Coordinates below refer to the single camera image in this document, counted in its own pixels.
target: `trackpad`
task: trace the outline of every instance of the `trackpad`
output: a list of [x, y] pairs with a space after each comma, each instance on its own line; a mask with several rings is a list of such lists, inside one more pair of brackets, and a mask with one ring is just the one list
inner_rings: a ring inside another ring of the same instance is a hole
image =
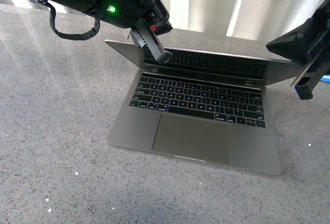
[[162, 114], [152, 150], [229, 164], [230, 125], [198, 118]]

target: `laptop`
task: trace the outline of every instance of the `laptop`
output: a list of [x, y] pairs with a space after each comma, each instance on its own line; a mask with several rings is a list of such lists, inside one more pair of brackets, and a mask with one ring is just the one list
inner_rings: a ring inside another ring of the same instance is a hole
[[139, 70], [108, 136], [110, 145], [255, 172], [281, 173], [266, 85], [296, 76], [290, 61], [105, 40]]

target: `granite countertop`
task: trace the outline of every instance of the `granite countertop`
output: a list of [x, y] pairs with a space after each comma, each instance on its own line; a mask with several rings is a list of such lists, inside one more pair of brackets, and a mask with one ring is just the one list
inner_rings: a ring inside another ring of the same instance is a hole
[[[57, 17], [60, 31], [92, 24]], [[330, 223], [330, 84], [310, 101], [290, 91], [292, 80], [268, 87], [283, 168], [270, 176], [107, 143], [137, 68], [103, 40], [128, 30], [102, 23], [89, 41], [66, 41], [48, 12], [0, 5], [0, 34], [1, 224]], [[161, 39], [272, 56], [215, 35]]]

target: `blue object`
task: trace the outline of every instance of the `blue object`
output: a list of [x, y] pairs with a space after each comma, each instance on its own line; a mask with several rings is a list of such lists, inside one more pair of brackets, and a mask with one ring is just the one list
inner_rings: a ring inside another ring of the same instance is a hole
[[321, 81], [330, 83], [330, 75], [325, 75], [321, 78]]

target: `green led light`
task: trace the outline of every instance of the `green led light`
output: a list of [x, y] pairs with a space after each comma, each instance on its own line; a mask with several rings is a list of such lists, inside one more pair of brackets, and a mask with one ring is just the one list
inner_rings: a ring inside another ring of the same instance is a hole
[[116, 11], [115, 9], [116, 9], [116, 8], [115, 8], [114, 6], [110, 5], [110, 6], [108, 7], [107, 11], [110, 11], [110, 12], [114, 13], [114, 12]]

